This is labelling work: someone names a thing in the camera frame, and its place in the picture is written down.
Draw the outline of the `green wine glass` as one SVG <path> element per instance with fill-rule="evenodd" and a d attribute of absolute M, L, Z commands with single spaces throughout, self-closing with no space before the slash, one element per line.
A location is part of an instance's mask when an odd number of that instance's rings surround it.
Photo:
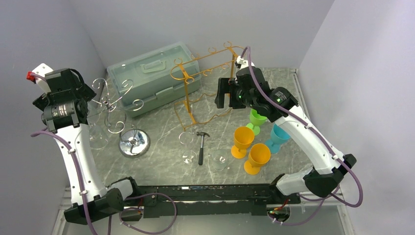
<path fill-rule="evenodd" d="M 254 135 L 257 136 L 260 133 L 261 125 L 265 123 L 267 118 L 261 116 L 255 109 L 251 109 L 249 120 L 250 122 L 246 125 L 246 127 L 250 128 L 253 131 Z"/>

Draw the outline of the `orange wine glass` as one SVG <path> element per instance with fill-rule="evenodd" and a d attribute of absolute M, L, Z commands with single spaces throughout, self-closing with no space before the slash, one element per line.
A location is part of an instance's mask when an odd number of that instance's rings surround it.
<path fill-rule="evenodd" d="M 244 163 L 244 170 L 250 175 L 256 175 L 261 168 L 270 160 L 271 152 L 263 143 L 254 144 L 248 155 L 248 159 Z"/>
<path fill-rule="evenodd" d="M 244 158 L 254 138 L 255 135 L 252 129 L 246 126 L 238 127 L 233 135 L 234 145 L 231 147 L 232 156 L 236 159 Z"/>

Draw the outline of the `blue wine glass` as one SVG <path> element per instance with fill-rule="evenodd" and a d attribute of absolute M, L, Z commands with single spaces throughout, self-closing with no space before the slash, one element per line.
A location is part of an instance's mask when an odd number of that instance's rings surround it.
<path fill-rule="evenodd" d="M 271 154 L 276 154 L 280 150 L 281 145 L 288 142 L 289 139 L 290 135 L 274 124 L 270 132 L 270 138 L 264 144 L 269 148 Z"/>

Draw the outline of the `clear glass chrome rack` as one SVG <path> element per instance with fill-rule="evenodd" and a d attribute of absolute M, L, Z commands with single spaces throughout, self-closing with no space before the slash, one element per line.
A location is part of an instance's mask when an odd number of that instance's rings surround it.
<path fill-rule="evenodd" d="M 99 120 L 99 112 L 91 104 L 88 104 L 88 117 L 90 147 L 91 149 L 99 150 L 108 144 L 108 136 L 103 131 L 100 125 L 97 124 Z"/>
<path fill-rule="evenodd" d="M 192 150 L 194 136 L 191 132 L 182 132 L 179 141 L 184 146 L 182 160 L 185 164 L 193 164 L 196 161 L 196 153 Z"/>

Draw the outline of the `clear glass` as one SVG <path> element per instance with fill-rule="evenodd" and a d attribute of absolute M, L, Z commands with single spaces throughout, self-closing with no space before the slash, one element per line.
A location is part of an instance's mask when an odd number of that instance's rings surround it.
<path fill-rule="evenodd" d="M 228 152 L 225 149 L 217 149 L 211 155 L 212 165 L 216 171 L 224 170 L 229 163 Z"/>

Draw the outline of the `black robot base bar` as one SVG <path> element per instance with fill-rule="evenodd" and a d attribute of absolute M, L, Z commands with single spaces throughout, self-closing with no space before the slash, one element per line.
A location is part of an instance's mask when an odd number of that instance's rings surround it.
<path fill-rule="evenodd" d="M 140 207 L 144 218 L 173 215 L 266 215 L 299 204 L 297 194 L 284 196 L 269 184 L 137 186 L 126 207 Z"/>

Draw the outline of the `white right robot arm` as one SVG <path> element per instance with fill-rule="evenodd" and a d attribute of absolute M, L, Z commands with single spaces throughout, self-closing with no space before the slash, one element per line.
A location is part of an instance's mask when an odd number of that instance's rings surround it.
<path fill-rule="evenodd" d="M 294 174 L 280 174 L 272 182 L 270 198 L 282 203 L 289 195 L 309 191 L 320 198 L 328 197 L 357 162 L 352 154 L 335 149 L 307 120 L 296 98 L 283 87 L 271 89 L 263 78 L 250 75 L 219 78 L 215 104 L 224 107 L 230 95 L 233 109 L 249 107 L 285 131 L 302 149 L 312 167 Z"/>

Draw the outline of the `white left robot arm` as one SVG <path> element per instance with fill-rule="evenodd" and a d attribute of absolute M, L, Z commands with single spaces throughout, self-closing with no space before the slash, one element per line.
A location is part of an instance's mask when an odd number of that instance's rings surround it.
<path fill-rule="evenodd" d="M 75 69 L 60 69 L 39 75 L 28 72 L 28 80 L 44 93 L 33 101 L 40 109 L 46 130 L 34 135 L 55 139 L 64 159 L 71 187 L 71 206 L 64 211 L 67 222 L 91 225 L 133 206 L 141 192 L 135 180 L 126 177 L 106 187 L 98 176 L 90 147 L 88 102 L 96 93 Z"/>

